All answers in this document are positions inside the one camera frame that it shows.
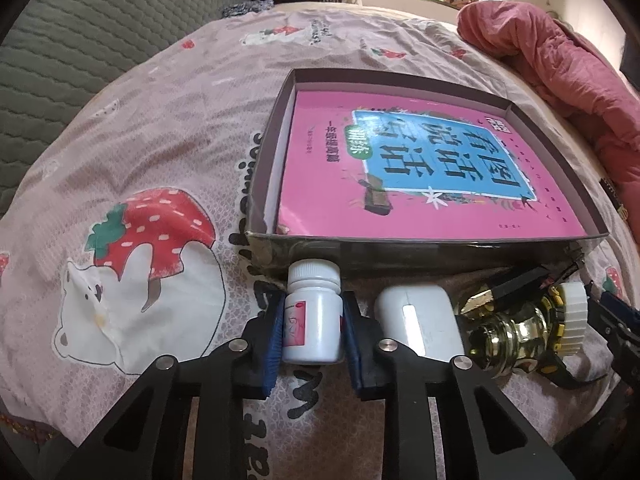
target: white ribbed cap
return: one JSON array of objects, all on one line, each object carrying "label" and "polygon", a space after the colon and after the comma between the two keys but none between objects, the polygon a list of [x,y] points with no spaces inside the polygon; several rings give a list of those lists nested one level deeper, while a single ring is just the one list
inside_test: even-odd
[{"label": "white ribbed cap", "polygon": [[560,338],[559,356],[577,354],[582,348],[587,330],[587,293],[581,282],[565,282],[558,286],[564,301],[564,333]]},{"label": "white ribbed cap", "polygon": [[340,290],[340,268],[327,260],[300,260],[289,266],[288,288],[303,280],[333,283]]}]

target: pink book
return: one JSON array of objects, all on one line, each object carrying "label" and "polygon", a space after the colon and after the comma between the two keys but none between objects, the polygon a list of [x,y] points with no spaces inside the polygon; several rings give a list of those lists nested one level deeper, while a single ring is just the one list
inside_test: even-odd
[{"label": "pink book", "polygon": [[300,91],[278,232],[499,240],[586,235],[503,118],[414,98]]}]

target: quilted headboard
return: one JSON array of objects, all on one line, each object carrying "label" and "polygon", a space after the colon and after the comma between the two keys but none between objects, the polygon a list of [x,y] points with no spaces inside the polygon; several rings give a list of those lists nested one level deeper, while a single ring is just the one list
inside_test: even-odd
[{"label": "quilted headboard", "polygon": [[29,1],[0,45],[0,216],[92,96],[242,1]]}]

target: white starfish illustration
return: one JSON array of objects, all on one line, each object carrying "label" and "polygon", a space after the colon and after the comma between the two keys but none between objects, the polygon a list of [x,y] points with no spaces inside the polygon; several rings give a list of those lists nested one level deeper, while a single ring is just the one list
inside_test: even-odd
[{"label": "white starfish illustration", "polygon": [[428,187],[428,192],[423,193],[423,195],[427,198],[427,204],[433,204],[436,210],[438,209],[438,206],[441,205],[443,205],[444,207],[449,206],[449,204],[447,204],[443,199],[440,198],[442,193],[434,192],[434,190],[431,189],[431,186]]}]

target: white plastic container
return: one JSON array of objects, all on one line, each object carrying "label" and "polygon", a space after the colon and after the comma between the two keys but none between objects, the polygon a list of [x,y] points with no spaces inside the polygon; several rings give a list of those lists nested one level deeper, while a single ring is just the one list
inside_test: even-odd
[{"label": "white plastic container", "polygon": [[432,283],[390,286],[380,293],[374,308],[385,337],[419,356],[449,362],[464,355],[451,300],[442,287]]},{"label": "white plastic container", "polygon": [[300,260],[289,267],[282,360],[300,365],[340,361],[342,298],[340,269],[326,260]]}]

